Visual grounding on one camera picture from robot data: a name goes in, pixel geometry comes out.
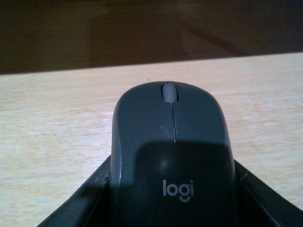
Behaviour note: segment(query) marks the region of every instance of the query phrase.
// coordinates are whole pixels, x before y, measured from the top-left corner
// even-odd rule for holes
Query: computer mouse
[[[113,226],[237,226],[234,160],[215,98],[167,81],[124,93],[113,115],[109,189]]]

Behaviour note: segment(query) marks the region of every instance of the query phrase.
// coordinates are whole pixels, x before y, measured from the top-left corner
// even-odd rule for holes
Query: wireless mouse
[[[236,226],[226,122],[206,91],[179,82],[134,87],[113,115],[114,226]]]

